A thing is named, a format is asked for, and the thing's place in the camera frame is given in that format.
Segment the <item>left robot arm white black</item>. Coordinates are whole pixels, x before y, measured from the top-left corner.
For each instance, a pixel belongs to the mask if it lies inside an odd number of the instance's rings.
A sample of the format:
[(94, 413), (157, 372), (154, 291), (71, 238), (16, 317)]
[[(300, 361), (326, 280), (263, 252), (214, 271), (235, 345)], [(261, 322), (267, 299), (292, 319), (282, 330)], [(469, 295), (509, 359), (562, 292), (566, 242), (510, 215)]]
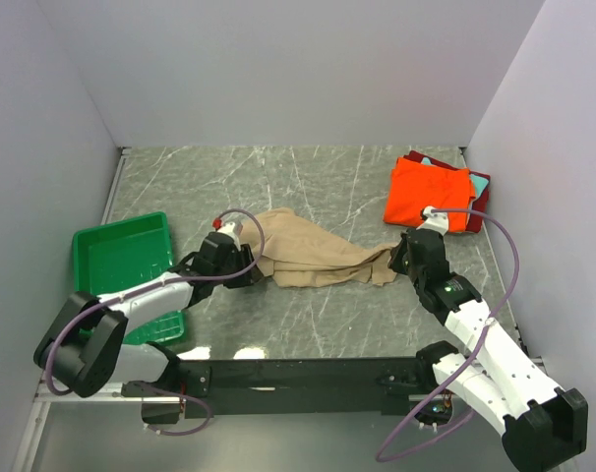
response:
[(49, 391), (86, 398), (109, 382), (146, 383), (156, 394), (180, 382), (179, 359), (155, 343), (127, 346), (132, 330), (206, 299), (218, 285), (250, 286), (261, 279), (259, 257), (237, 237), (211, 232), (200, 249), (159, 277), (126, 291), (69, 296), (37, 345), (33, 360)]

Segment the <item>beige t shirt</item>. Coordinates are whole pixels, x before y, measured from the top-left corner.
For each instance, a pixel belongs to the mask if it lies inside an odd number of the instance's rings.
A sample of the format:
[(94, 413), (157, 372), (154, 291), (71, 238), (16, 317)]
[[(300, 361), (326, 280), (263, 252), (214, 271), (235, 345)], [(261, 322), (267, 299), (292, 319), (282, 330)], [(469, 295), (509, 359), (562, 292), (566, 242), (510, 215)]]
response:
[(256, 219), (265, 239), (260, 239), (256, 222), (246, 218), (240, 241), (261, 256), (259, 270), (280, 287), (325, 287), (347, 281), (383, 286), (396, 278), (388, 267), (393, 243), (362, 248), (287, 207), (265, 211)]

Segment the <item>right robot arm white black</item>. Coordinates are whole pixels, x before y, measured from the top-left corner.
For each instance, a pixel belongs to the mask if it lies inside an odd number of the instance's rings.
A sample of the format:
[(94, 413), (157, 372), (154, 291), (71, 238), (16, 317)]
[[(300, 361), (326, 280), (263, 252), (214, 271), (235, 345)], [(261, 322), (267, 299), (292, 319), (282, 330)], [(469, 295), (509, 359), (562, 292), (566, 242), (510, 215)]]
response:
[(459, 339), (478, 367), (449, 343), (418, 352), (415, 381), (459, 396), (500, 435), (519, 471), (549, 471), (584, 452), (588, 404), (522, 351), (491, 315), (479, 291), (449, 268), (443, 235), (428, 228), (401, 236), (389, 267), (409, 277), (421, 305)]

